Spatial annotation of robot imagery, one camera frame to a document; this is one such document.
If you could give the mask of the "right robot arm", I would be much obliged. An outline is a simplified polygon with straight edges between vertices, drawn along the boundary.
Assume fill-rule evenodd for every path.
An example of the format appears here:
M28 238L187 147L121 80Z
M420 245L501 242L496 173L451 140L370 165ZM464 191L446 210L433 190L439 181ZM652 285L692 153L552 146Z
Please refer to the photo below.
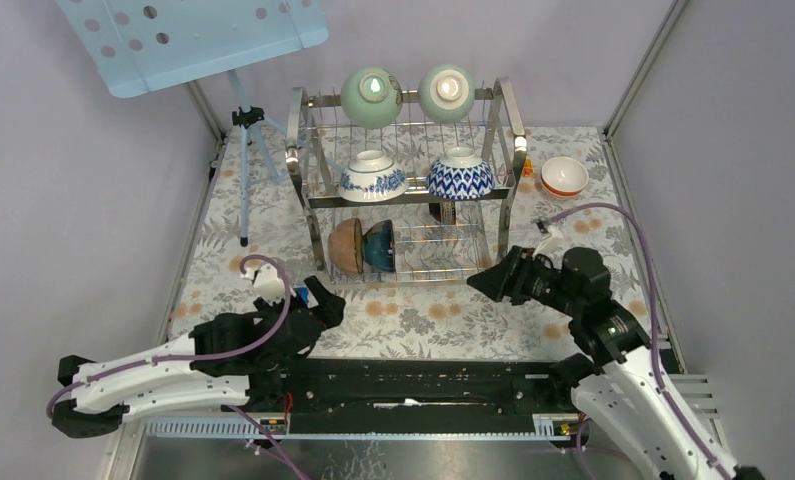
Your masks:
M535 300L569 317L580 353L555 363L546 386L556 410L584 413L648 479L760 479L703 426L665 372L640 322L611 291L594 249L575 247L560 267L515 246L495 266L470 276L494 302Z

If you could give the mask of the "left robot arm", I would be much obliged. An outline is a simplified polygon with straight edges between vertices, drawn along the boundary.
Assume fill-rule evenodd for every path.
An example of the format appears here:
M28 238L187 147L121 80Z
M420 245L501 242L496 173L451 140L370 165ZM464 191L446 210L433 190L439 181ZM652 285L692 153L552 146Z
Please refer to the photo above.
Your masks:
M292 399L283 372L304 360L323 332L344 319L346 301L315 276L300 290L256 289L253 310L226 312L156 348L108 362L69 355L62 392L46 407L70 438L107 435L165 411L222 406L269 411Z

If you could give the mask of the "teal blue bowl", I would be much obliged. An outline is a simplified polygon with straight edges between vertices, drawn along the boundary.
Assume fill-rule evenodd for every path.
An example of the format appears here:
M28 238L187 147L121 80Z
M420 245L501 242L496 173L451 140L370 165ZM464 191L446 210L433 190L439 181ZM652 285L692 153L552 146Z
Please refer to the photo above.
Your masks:
M394 273L396 271L394 231L391 220L374 224L363 235L363 259L373 269Z

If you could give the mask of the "orange bowl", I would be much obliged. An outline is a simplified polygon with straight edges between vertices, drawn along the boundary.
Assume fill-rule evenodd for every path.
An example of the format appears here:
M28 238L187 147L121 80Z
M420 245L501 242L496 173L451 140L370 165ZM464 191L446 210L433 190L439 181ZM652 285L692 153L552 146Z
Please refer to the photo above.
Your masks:
M559 156L546 160L540 169L542 188L559 198L573 198L582 193L590 177L586 167L578 160Z

